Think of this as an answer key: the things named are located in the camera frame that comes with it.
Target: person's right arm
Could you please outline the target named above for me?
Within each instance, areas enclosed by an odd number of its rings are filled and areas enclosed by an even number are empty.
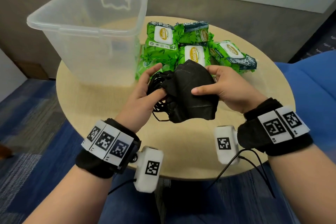
[[[230,67],[209,66],[207,70],[216,75],[217,83],[193,89],[194,95],[217,94],[241,113],[267,99]],[[317,146],[268,159],[301,223],[336,223],[336,165]]]

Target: plastic container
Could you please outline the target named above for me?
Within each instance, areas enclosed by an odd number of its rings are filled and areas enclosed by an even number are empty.
[[[85,84],[134,82],[147,0],[51,0],[27,18]]]

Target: blue carpet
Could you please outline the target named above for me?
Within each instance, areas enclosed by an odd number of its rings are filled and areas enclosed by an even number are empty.
[[[82,137],[61,112],[55,82],[30,79],[0,103],[0,141],[17,149],[14,157],[0,160],[0,223],[22,223],[81,150]],[[264,167],[276,199],[256,170],[217,183],[232,223],[299,223],[269,165]]]

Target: round wooden table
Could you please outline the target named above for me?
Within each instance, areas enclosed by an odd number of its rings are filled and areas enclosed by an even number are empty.
[[[158,21],[174,25],[176,22],[192,22],[192,20],[148,16],[140,33],[140,42],[146,40],[146,24]],[[238,48],[258,61],[254,73],[246,73],[252,85],[268,97],[279,100],[283,105],[295,108],[292,90],[277,66],[263,52],[244,39],[228,31],[210,25],[209,31],[215,41],[231,40]],[[57,96],[62,110],[83,137],[86,137],[97,120],[114,118],[126,102],[133,87],[88,86],[78,82],[63,61],[60,63],[56,79]],[[166,118],[159,113],[158,118]],[[147,124],[137,133],[142,146],[148,145],[160,149],[164,153],[160,175],[170,179],[213,179],[218,176],[224,165],[217,159],[214,129],[220,125],[233,125],[236,129],[244,122],[244,117],[231,111],[224,103],[219,102],[215,120],[191,119],[180,124],[159,122],[152,115]],[[266,154],[257,151],[262,162],[267,160]],[[244,151],[242,156],[259,165],[256,156]],[[238,165],[230,166],[223,176],[239,174],[252,169],[250,163],[241,160]]]

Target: person's left arm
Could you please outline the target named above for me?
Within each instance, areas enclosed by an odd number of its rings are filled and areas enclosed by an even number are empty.
[[[154,105],[166,96],[163,89],[147,96],[149,78],[161,67],[161,63],[157,64],[141,75],[126,105],[115,118],[118,123],[134,133],[146,124]],[[112,178],[96,177],[75,165],[23,224],[97,223],[111,181]]]

